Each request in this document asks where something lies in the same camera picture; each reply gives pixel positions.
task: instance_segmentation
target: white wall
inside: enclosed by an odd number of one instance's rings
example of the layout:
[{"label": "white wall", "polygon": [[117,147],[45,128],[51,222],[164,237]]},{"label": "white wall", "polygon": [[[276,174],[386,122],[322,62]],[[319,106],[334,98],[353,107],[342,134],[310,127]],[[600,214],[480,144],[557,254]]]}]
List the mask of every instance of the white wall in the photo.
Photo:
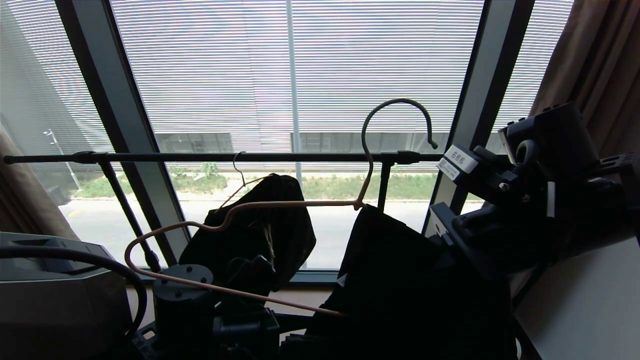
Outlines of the white wall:
[{"label": "white wall", "polygon": [[638,242],[550,268],[517,316],[544,360],[640,359]]}]

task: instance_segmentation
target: hanger hook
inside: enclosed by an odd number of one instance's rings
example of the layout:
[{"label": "hanger hook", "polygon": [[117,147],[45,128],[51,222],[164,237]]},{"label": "hanger hook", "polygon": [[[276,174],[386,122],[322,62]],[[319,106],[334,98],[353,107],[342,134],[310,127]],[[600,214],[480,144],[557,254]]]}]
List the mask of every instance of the hanger hook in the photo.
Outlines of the hanger hook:
[{"label": "hanger hook", "polygon": [[424,106],[421,105],[421,103],[411,99],[393,99],[393,100],[385,101],[382,104],[376,106],[375,109],[371,110],[371,112],[367,115],[367,118],[364,120],[364,124],[362,124],[362,132],[360,133],[360,136],[362,137],[362,149],[364,150],[364,154],[365,156],[367,156],[367,160],[369,161],[369,172],[367,173],[367,177],[364,179],[364,184],[362,184],[362,189],[360,190],[360,194],[358,195],[358,199],[357,199],[357,201],[360,203],[362,203],[364,199],[364,195],[367,192],[369,183],[371,182],[371,176],[373,175],[373,157],[369,152],[369,148],[367,147],[367,141],[365,140],[365,135],[367,134],[367,126],[369,125],[371,118],[373,118],[373,115],[375,115],[378,111],[382,110],[383,108],[391,104],[397,104],[399,102],[403,104],[413,105],[414,107],[418,108],[418,110],[422,112],[422,114],[424,115],[424,119],[427,121],[427,142],[431,144],[432,148],[434,149],[438,148],[438,144],[435,143],[431,138],[431,135],[432,135],[431,117],[429,116],[427,109],[425,109]]},{"label": "hanger hook", "polygon": [[246,186],[246,182],[244,181],[244,174],[243,174],[240,170],[238,170],[238,168],[236,167],[236,158],[238,157],[238,155],[242,154],[243,152],[246,152],[246,151],[238,152],[238,153],[236,153],[236,155],[234,156],[234,169],[235,169],[237,172],[239,172],[239,173],[240,173],[240,177],[242,177],[242,186],[244,187],[244,186]]}]

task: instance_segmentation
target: gray machine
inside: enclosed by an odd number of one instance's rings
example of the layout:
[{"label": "gray machine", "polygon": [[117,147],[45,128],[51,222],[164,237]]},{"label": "gray machine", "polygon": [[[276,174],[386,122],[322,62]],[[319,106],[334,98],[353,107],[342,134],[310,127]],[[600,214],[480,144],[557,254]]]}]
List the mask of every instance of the gray machine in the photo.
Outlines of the gray machine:
[{"label": "gray machine", "polygon": [[[104,247],[0,232],[0,247],[57,247],[113,259]],[[0,259],[0,359],[88,359],[131,324],[125,280],[65,259]]]}]

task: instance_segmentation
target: black garment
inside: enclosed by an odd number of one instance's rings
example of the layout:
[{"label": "black garment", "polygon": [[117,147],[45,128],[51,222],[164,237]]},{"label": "black garment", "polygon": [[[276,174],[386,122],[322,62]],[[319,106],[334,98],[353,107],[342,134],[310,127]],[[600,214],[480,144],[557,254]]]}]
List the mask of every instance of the black garment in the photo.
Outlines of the black garment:
[{"label": "black garment", "polygon": [[338,283],[321,307],[349,317],[316,313],[306,331],[335,342],[332,358],[500,358],[474,354],[500,351],[488,347],[509,323],[506,282],[480,280],[436,238],[373,206],[356,219]]},{"label": "black garment", "polygon": [[[271,174],[234,204],[211,210],[205,225],[220,225],[238,204],[255,201],[304,200],[298,181]],[[273,244],[273,256],[269,248]],[[234,215],[231,226],[212,233],[198,230],[180,256],[180,264],[200,264],[214,279],[226,282],[227,264],[234,258],[251,261],[262,255],[276,270],[271,289],[279,290],[298,271],[316,246],[316,236],[306,208],[247,209]]]}]

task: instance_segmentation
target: clothing tag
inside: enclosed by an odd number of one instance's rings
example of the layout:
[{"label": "clothing tag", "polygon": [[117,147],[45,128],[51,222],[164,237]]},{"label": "clothing tag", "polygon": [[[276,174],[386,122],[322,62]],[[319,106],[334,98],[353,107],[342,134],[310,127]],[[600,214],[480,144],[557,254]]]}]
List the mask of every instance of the clothing tag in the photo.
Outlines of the clothing tag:
[{"label": "clothing tag", "polygon": [[458,175],[460,175],[460,170],[458,170],[455,166],[453,166],[449,161],[445,158],[440,159],[438,163],[438,168],[442,171],[451,181],[455,181]]},{"label": "clothing tag", "polygon": [[473,169],[476,168],[478,162],[476,159],[472,158],[467,154],[466,151],[460,149],[459,147],[453,145],[447,150],[444,154],[444,157],[449,159],[452,163],[454,163],[460,170],[470,174]]},{"label": "clothing tag", "polygon": [[343,276],[340,276],[340,278],[337,279],[335,282],[341,287],[344,287],[344,281],[347,279],[347,275],[349,274],[344,274]]}]

